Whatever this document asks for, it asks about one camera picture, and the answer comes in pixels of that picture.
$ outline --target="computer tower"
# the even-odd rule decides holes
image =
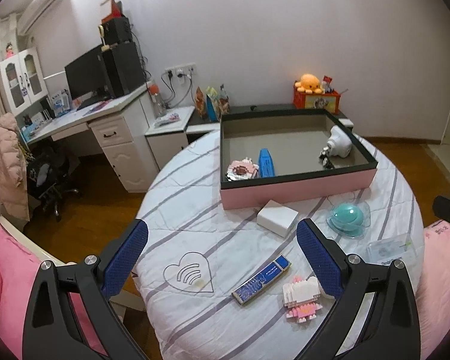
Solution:
[[[112,45],[115,43],[131,42],[133,40],[130,22],[125,16],[114,17],[102,25],[105,44]]]
[[[100,59],[112,98],[128,95],[145,83],[145,73],[134,42],[119,43],[103,51]]]

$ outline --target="striped tablecloth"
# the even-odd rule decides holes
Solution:
[[[420,209],[402,174],[373,145],[361,139],[378,160],[370,188],[287,204],[301,218],[312,218],[346,254],[366,257],[377,239],[409,233],[417,252],[405,261],[414,290],[423,263]],[[293,359],[322,323],[333,301],[313,321],[298,325],[285,318],[282,285],[312,270],[295,233],[286,239],[257,225],[257,209],[225,211],[220,202],[220,132],[210,133],[177,154],[145,196],[137,218],[149,227],[149,239],[134,271],[164,360]],[[342,238],[326,223],[332,205],[365,200],[371,226],[361,240]],[[241,307],[230,293],[279,254],[292,263],[289,272],[262,295]],[[364,299],[340,352],[354,345],[372,295]]]

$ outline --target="open box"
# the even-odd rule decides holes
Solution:
[[[348,157],[330,157],[335,169],[324,169],[319,159],[330,130],[339,126],[351,139]],[[233,160],[258,163],[260,149],[269,150],[275,176],[228,181]],[[226,210],[298,202],[368,188],[377,161],[340,121],[323,109],[295,109],[223,115],[220,133],[220,172]]]

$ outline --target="air conditioner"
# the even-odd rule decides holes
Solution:
[[[33,0],[17,23],[17,34],[27,35],[37,21],[60,0]]]

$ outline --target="blue and gold narrow box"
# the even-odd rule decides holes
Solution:
[[[233,291],[233,297],[240,304],[248,302],[267,288],[267,286],[269,286],[270,283],[285,272],[290,265],[291,263],[288,259],[281,254],[255,276],[252,276],[235,291]]]

